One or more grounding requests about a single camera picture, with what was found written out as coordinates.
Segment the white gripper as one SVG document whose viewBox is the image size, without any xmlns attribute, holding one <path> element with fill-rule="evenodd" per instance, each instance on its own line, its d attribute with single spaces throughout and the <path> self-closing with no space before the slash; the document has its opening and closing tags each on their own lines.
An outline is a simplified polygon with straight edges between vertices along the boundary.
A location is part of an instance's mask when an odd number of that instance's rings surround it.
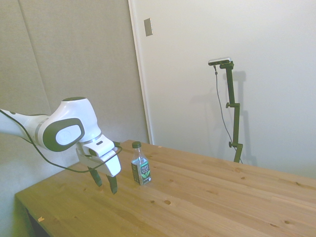
<svg viewBox="0 0 316 237">
<path fill-rule="evenodd" d="M 98 187 L 102 186 L 102 179 L 98 171 L 106 174 L 112 194 L 118 191 L 116 175 L 121 171 L 119 158 L 115 151 L 110 150 L 101 157 L 84 155 L 82 151 L 76 148 L 76 153 L 81 163 L 89 167 L 89 172 Z"/>
</svg>

